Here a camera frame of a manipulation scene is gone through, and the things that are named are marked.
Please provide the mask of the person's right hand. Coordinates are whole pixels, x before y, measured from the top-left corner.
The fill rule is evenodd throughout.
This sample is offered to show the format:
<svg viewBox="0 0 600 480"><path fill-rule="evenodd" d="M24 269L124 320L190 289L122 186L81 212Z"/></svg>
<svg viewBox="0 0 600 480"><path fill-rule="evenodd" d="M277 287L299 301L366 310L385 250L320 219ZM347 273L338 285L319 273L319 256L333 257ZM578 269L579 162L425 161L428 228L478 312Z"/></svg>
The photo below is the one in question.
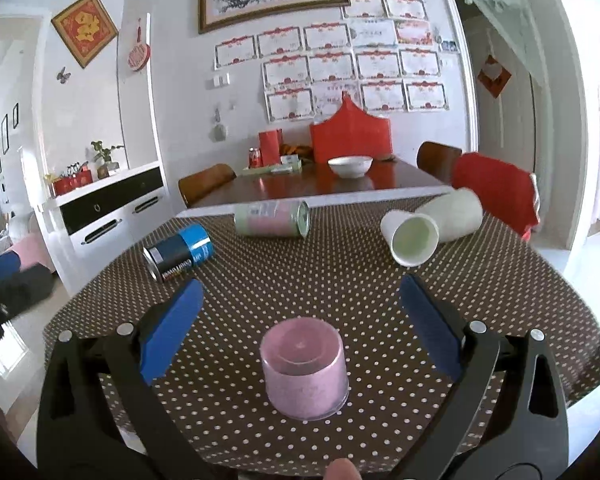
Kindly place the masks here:
<svg viewBox="0 0 600 480"><path fill-rule="evenodd" d="M325 469L324 480L362 480L355 464L346 458L337 458Z"/></svg>

